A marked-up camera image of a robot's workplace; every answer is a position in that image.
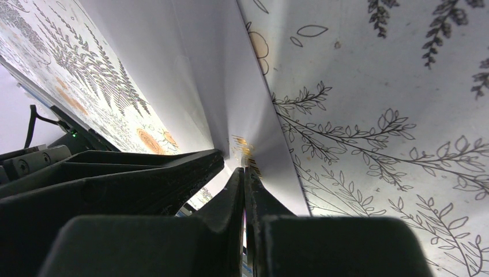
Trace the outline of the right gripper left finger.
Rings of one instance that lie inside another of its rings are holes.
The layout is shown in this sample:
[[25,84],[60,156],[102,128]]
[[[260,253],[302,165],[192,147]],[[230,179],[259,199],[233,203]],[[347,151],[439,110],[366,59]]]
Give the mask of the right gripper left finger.
[[190,216],[78,216],[40,276],[241,276],[244,170]]

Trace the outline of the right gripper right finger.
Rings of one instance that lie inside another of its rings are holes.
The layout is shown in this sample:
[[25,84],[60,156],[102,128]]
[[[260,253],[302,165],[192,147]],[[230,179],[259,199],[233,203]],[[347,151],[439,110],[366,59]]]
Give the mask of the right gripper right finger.
[[414,233],[390,217],[296,216],[244,170],[247,255],[255,276],[431,276]]

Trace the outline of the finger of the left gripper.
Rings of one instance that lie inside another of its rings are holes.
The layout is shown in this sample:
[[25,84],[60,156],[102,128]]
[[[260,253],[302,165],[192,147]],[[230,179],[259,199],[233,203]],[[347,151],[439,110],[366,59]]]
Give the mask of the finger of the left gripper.
[[45,166],[30,166],[33,172],[1,185],[1,198],[14,196],[50,185],[88,177],[131,171],[169,168],[184,162],[214,162],[214,151],[181,155],[150,155],[108,151],[85,151]]
[[1,275],[35,276],[60,229],[80,215],[175,215],[224,167],[184,162],[169,168],[88,177],[1,198]]

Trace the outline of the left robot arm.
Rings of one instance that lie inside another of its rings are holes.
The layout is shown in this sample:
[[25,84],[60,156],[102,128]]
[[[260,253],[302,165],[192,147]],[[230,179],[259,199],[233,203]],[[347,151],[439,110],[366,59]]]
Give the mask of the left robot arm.
[[35,276],[59,229],[80,215],[172,216],[224,167],[216,149],[186,154],[122,152],[56,106],[65,135],[1,155],[1,275]]

